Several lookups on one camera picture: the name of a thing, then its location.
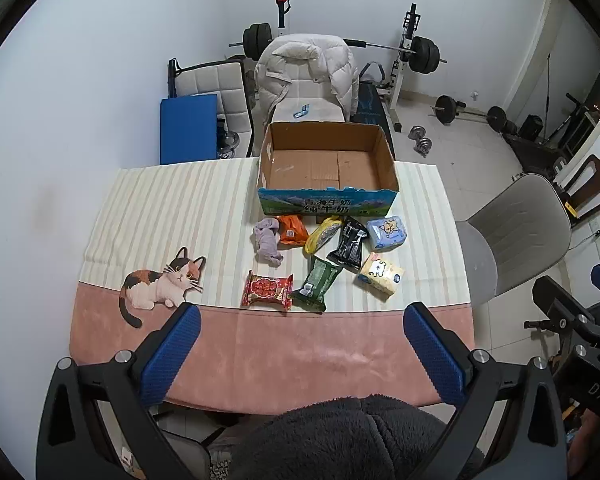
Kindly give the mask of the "red floral snack packet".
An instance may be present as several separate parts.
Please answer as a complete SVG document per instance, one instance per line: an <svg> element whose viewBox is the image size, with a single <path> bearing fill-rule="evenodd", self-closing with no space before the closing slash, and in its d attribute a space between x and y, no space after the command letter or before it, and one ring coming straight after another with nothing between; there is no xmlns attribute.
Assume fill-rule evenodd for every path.
<svg viewBox="0 0 600 480"><path fill-rule="evenodd" d="M292 274L286 278L276 278L255 274L250 270L242 290L240 305L250 307L262 302L262 304L277 304L284 311L289 311L292 306L292 284L294 284Z"/></svg>

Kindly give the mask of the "blue cat tissue pack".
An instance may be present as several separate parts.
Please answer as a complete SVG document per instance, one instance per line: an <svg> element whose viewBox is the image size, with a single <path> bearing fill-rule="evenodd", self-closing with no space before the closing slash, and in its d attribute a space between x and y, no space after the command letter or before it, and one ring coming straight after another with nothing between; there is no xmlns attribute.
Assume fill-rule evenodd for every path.
<svg viewBox="0 0 600 480"><path fill-rule="evenodd" d="M399 216L368 220L366 229L370 233L370 244L374 252L383 252L402 245L407 232Z"/></svg>

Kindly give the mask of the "black snack packet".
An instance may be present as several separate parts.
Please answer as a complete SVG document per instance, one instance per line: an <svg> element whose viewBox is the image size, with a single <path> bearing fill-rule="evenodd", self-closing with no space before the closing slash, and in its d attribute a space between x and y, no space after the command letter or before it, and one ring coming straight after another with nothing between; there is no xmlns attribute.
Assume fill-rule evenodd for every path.
<svg viewBox="0 0 600 480"><path fill-rule="evenodd" d="M327 259L358 273L362 266L362 246L369 236L370 233L361 222L352 217L344 218L338 246L327 255Z"/></svg>

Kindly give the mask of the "green snack packet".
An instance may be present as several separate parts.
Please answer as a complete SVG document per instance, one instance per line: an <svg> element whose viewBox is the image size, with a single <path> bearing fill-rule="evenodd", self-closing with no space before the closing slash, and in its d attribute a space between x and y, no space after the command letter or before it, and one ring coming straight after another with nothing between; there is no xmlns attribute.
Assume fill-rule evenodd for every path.
<svg viewBox="0 0 600 480"><path fill-rule="evenodd" d="M291 293L292 302L311 311L325 312L326 292L332 287L341 271L341 266L312 256L308 275L301 286Z"/></svg>

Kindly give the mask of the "purple plush cloth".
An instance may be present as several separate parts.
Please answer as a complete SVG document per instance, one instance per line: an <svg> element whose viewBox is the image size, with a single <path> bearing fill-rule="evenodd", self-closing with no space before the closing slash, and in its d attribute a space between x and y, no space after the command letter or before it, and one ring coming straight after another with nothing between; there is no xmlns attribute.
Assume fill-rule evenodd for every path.
<svg viewBox="0 0 600 480"><path fill-rule="evenodd" d="M275 218L264 218L252 229L257 260L273 268L278 268L284 260L284 256L278 250L278 229L279 222Z"/></svg>

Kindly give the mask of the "orange snack packet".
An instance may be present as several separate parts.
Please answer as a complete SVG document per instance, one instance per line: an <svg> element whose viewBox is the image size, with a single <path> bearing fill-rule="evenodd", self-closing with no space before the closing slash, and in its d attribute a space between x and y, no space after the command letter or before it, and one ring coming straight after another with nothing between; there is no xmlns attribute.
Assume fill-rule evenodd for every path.
<svg viewBox="0 0 600 480"><path fill-rule="evenodd" d="M303 247L309 233L298 214L276 216L278 222L279 243L286 246Z"/></svg>

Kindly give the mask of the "yellow glitter sponge pouch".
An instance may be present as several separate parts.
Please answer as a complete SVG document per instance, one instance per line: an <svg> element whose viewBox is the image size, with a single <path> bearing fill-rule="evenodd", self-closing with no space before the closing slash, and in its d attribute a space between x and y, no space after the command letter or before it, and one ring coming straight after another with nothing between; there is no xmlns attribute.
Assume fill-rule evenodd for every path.
<svg viewBox="0 0 600 480"><path fill-rule="evenodd" d="M325 218L322 223L309 235L304 244L304 252L314 255L321 247L328 243L342 226L342 219L338 216Z"/></svg>

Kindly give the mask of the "brown wooden chair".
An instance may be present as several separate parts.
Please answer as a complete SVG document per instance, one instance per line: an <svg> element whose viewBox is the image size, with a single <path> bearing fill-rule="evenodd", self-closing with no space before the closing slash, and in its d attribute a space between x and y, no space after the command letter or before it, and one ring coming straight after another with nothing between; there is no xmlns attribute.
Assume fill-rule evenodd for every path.
<svg viewBox="0 0 600 480"><path fill-rule="evenodd" d="M600 159L588 155L566 184L554 188L573 229L592 220L600 213Z"/></svg>

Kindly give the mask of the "grey shell chair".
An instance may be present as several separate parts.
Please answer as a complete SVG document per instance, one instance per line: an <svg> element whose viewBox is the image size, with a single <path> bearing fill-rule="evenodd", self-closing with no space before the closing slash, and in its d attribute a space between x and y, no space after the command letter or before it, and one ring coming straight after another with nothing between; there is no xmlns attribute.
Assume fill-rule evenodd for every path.
<svg viewBox="0 0 600 480"><path fill-rule="evenodd" d="M568 252L571 223L547 178L525 174L466 220L456 224L470 304L528 282Z"/></svg>

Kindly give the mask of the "black fleece clothing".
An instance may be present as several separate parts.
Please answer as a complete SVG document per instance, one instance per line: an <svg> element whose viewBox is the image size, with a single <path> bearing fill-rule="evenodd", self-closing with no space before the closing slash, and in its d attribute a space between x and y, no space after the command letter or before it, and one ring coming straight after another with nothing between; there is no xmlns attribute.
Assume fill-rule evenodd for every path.
<svg viewBox="0 0 600 480"><path fill-rule="evenodd" d="M444 423L388 396L341 398L276 416L236 445L231 479L405 479Z"/></svg>

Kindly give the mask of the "chrome dumbbell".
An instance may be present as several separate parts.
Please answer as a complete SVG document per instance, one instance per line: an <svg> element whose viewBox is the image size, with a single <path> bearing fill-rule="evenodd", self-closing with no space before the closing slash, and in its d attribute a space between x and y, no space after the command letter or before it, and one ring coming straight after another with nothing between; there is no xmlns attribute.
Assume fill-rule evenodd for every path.
<svg viewBox="0 0 600 480"><path fill-rule="evenodd" d="M421 125L414 125L407 135L414 143L414 151L422 157L427 157L432 148L432 141L426 135L426 129Z"/></svg>

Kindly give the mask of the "barbell on floor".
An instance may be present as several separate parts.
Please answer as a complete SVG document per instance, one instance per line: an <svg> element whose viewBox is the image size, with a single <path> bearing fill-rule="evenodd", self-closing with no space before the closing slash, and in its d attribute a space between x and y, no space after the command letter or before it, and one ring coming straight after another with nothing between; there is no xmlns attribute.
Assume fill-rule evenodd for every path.
<svg viewBox="0 0 600 480"><path fill-rule="evenodd" d="M506 111L499 106L491 106L487 112L468 110L464 102L445 94L436 99L432 111L437 120L445 126L451 125L456 118L477 117L484 119L493 131L502 132L507 122Z"/></svg>

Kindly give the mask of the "barbell on rack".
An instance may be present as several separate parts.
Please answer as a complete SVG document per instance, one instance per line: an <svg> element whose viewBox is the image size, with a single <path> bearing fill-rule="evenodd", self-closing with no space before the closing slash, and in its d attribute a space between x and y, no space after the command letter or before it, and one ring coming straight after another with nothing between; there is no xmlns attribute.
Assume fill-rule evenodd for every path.
<svg viewBox="0 0 600 480"><path fill-rule="evenodd" d="M265 54L266 49L274 50L283 44L295 44L297 48L300 47L300 44L302 46L306 44L308 49L321 49L323 58L327 58L328 49L344 50L344 55L348 55L351 48L379 49L396 54L399 51L399 47L332 35L292 34L274 36L268 23L251 24L242 32L242 40L232 42L228 46L230 48L242 47L247 58L259 61L260 57ZM414 73L427 75L435 72L441 63L445 63L445 60L441 57L439 47L428 38L414 37L411 49L408 52L410 52L410 56L407 65Z"/></svg>

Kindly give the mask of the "black weight bench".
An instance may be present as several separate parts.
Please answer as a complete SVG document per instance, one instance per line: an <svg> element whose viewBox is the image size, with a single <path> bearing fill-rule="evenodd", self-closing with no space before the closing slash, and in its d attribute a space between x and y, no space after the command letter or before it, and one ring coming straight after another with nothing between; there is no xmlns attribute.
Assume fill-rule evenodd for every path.
<svg viewBox="0 0 600 480"><path fill-rule="evenodd" d="M392 157L396 157L384 101L381 99L378 92L377 82L374 81L373 78L367 76L367 72L374 65L378 67L380 82L383 82L385 79L386 74L381 64L377 62L368 62L364 65L360 71L360 80L358 81L358 107L351 115L351 122L380 127L385 133Z"/></svg>

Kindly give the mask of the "blue foam mat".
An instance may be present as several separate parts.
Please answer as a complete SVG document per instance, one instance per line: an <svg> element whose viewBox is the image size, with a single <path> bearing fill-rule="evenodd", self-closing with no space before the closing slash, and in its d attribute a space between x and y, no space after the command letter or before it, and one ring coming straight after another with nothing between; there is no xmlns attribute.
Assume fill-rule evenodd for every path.
<svg viewBox="0 0 600 480"><path fill-rule="evenodd" d="M160 103L160 164L218 157L215 94L164 99Z"/></svg>

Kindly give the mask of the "cardboard milk box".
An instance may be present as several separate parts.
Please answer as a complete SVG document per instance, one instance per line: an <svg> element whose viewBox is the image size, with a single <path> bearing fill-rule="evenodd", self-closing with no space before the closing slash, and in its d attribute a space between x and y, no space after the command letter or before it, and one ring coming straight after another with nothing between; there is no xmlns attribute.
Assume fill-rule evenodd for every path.
<svg viewBox="0 0 600 480"><path fill-rule="evenodd" d="M265 214L382 217L400 192L385 131L355 122L272 122L257 183Z"/></svg>

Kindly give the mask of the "white squat rack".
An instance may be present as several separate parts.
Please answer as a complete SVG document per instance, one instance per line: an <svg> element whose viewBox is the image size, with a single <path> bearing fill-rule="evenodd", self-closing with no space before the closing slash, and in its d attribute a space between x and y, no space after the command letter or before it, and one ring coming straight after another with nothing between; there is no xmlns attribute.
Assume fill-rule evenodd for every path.
<svg viewBox="0 0 600 480"><path fill-rule="evenodd" d="M388 112L393 125L393 130L397 133L402 131L402 122L400 121L396 106L401 95L403 79L407 69L408 57L411 49L414 32L420 20L420 15L417 13L417 4L412 3L408 11L405 13L403 21L402 35L399 44L399 51L390 73L390 93L388 102Z"/></svg>

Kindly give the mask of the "small blue packet on chair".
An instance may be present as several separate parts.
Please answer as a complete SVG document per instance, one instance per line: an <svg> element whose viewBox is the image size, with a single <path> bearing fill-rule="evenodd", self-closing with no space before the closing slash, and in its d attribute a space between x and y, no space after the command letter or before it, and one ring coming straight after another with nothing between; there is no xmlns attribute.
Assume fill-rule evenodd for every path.
<svg viewBox="0 0 600 480"><path fill-rule="evenodd" d="M297 110L296 112L292 113L292 117L294 119L299 119L302 117L306 117L307 114L309 114L310 111L310 106L309 104L304 104L302 105L302 107L300 108L300 110Z"/></svg>

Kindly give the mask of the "grey quilted chair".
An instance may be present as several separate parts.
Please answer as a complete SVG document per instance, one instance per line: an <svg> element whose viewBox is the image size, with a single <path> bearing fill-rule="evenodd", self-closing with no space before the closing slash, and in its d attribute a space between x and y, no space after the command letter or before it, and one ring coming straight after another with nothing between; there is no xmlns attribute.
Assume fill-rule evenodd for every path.
<svg viewBox="0 0 600 480"><path fill-rule="evenodd" d="M254 125L241 56L187 67L181 67L176 58L171 58L166 69L166 81L169 98L198 94L215 96L216 116L224 120L227 131L238 135L235 155L252 155Z"/></svg>

